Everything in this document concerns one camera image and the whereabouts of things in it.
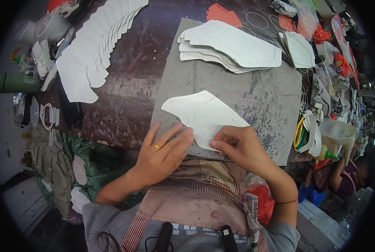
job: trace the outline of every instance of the glue bottle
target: glue bottle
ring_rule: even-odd
[[[322,161],[324,159],[328,159],[328,158],[332,158],[332,159],[338,159],[336,156],[332,155],[330,153],[330,151],[327,149],[326,145],[322,144],[322,149],[321,149],[321,153],[319,154],[319,156],[317,157],[314,157],[312,156],[311,154],[307,152],[305,152],[305,155],[307,157],[310,157],[312,159],[315,159],[315,164],[317,164],[319,161]]]

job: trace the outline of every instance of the green water bottle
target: green water bottle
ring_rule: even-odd
[[[40,80],[22,73],[2,73],[0,75],[0,93],[36,93],[40,89]]]

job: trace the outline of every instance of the gray shirt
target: gray shirt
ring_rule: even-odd
[[[121,211],[114,206],[91,203],[83,206],[83,220],[85,227],[85,240],[89,251],[102,251],[96,244],[96,236],[99,232],[112,234],[120,244],[134,216],[137,213],[139,204],[135,207]],[[136,251],[144,252],[144,242],[149,237],[158,237],[163,222],[150,220],[140,240]],[[271,224],[265,231],[267,246],[270,252],[294,252],[297,247],[300,234],[289,224]],[[234,235],[239,251],[250,251],[251,245],[247,237]],[[180,224],[173,224],[173,234],[170,238],[175,252],[182,251],[224,251],[224,244],[221,233],[218,230],[206,229]],[[147,241],[147,248],[151,251],[154,248],[156,239]]]

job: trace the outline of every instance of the gold ring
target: gold ring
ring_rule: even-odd
[[[160,150],[160,149],[162,149],[162,147],[161,146],[159,146],[158,144],[156,144],[156,143],[153,143],[152,144],[155,148],[157,148],[158,150]]]

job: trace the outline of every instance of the purple shirt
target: purple shirt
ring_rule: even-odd
[[[351,179],[353,180],[354,184],[356,185],[356,179],[354,178],[354,173],[357,173],[356,165],[349,160],[349,163],[345,167],[345,171],[349,173]],[[336,194],[341,198],[346,198],[351,196],[354,193],[354,186],[352,181],[347,177],[345,174],[340,175],[342,177],[342,181],[339,185],[339,188]]]

